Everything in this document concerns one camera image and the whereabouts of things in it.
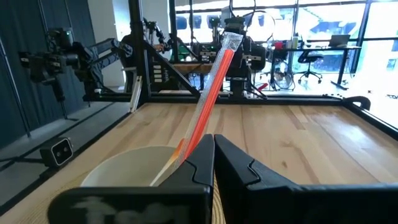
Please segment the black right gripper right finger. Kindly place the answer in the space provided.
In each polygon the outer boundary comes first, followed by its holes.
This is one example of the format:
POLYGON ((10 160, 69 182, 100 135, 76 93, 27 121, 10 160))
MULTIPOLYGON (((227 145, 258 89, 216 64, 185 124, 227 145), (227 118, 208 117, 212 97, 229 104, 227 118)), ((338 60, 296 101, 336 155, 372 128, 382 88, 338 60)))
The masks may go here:
POLYGON ((398 224, 398 184, 300 185, 215 140, 215 175, 227 224, 398 224))

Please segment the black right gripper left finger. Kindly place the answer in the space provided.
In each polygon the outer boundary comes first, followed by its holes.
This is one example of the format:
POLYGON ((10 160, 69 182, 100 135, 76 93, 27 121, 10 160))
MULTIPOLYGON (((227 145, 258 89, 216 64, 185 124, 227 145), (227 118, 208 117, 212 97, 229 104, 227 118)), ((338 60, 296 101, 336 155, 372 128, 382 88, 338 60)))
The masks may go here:
POLYGON ((56 196, 49 224, 210 224, 213 136, 158 187, 79 187, 56 196))

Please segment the pink straw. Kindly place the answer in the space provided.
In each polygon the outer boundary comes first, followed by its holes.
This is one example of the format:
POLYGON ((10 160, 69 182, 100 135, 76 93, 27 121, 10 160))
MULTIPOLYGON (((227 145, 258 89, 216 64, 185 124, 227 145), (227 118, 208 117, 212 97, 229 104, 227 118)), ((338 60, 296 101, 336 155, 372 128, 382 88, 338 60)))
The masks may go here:
POLYGON ((169 160, 149 184, 151 187, 159 184, 160 179, 165 177, 168 171, 176 171, 182 162, 193 152, 194 148, 196 148, 204 133, 205 126, 219 95, 221 84, 223 84, 234 53, 241 45, 242 40, 242 34, 235 34, 232 32, 224 33, 221 49, 213 63, 208 83, 198 100, 196 110, 188 126, 185 137, 180 141, 169 160))

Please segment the white bowl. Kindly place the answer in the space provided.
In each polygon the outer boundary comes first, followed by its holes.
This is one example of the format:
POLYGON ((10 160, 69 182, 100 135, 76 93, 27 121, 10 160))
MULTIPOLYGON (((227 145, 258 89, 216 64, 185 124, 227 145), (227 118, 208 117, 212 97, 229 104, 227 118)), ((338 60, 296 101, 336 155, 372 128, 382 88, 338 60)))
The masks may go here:
POLYGON ((82 187, 156 187, 168 178, 178 158, 176 148, 147 146, 119 153, 95 167, 82 187))

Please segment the round woven beige placemat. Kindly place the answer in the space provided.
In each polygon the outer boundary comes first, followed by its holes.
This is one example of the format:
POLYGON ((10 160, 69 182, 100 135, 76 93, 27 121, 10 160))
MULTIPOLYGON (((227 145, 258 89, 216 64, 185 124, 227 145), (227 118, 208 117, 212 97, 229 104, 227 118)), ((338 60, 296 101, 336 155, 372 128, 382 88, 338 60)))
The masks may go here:
POLYGON ((213 186, 212 224, 226 224, 216 177, 213 186))

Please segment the round floor fan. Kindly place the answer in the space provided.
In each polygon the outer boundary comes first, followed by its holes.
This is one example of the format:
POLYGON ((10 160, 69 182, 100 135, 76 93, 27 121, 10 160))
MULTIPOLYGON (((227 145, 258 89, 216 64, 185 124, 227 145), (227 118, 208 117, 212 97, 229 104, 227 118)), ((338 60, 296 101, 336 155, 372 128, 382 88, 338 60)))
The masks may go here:
POLYGON ((289 68, 289 64, 281 59, 274 62, 274 83, 280 89, 288 90, 294 83, 293 72, 289 68))

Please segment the black office chair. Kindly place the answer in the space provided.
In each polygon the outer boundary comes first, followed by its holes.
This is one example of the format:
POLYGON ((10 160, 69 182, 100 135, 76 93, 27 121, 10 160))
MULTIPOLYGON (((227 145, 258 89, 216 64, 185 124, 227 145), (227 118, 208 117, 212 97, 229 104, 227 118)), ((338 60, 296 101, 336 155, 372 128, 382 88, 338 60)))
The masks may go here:
POLYGON ((321 54, 312 54, 309 50, 303 51, 303 53, 298 58, 298 63, 306 63, 308 68, 304 72, 299 72, 302 76, 298 79, 298 83, 301 84, 302 78, 308 78, 310 75, 318 78, 318 83, 322 82, 323 76, 320 73, 311 71, 311 64, 316 61, 323 59, 324 56, 321 54))

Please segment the laptop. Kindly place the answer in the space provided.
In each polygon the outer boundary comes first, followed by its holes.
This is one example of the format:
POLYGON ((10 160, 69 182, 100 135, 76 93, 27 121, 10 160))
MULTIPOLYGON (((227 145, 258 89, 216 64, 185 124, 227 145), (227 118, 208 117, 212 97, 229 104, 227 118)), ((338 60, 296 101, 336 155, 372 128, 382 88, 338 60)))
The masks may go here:
POLYGON ((351 36, 347 35, 347 34, 332 35, 328 46, 329 47, 345 47, 345 46, 347 46, 350 37, 351 36))

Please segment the black desk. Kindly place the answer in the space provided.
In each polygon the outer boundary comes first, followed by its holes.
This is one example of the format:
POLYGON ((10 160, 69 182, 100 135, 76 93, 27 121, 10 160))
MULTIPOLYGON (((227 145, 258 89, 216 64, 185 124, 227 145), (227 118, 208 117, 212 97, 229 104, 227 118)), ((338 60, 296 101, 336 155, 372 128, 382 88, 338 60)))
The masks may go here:
POLYGON ((346 66, 346 62, 348 60, 348 52, 350 50, 354 50, 354 51, 361 50, 361 47, 349 46, 349 45, 342 46, 342 47, 325 46, 325 47, 306 47, 306 48, 304 48, 304 50, 307 50, 307 51, 342 51, 343 56, 341 59, 339 70, 338 70, 338 79, 335 82, 331 81, 331 84, 333 84, 337 88, 344 90, 344 91, 349 89, 347 84, 343 84, 343 75, 345 73, 345 66, 346 66))

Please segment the silver aluminium bar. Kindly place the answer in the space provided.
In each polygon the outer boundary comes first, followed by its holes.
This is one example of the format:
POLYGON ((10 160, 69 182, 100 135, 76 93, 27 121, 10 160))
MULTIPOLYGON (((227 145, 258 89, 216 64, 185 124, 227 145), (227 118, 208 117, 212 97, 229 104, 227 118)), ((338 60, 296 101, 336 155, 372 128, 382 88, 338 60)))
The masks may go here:
POLYGON ((135 112, 135 110, 137 110, 139 98, 141 95, 141 89, 142 89, 142 77, 137 76, 136 80, 134 81, 134 85, 132 87, 131 100, 130 100, 130 104, 129 104, 129 111, 131 113, 133 113, 133 112, 135 112))

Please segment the person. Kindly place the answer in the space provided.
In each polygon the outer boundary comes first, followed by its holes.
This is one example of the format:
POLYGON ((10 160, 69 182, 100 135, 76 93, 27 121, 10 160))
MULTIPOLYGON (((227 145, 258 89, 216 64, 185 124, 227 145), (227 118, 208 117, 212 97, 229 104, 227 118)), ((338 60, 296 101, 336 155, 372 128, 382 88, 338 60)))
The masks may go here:
MULTIPOLYGON (((137 66, 133 45, 134 45, 134 39, 132 34, 125 35, 122 38, 119 58, 124 68, 137 66)), ((158 52, 165 52, 170 50, 170 45, 164 42, 155 44, 153 45, 153 47, 158 52)))

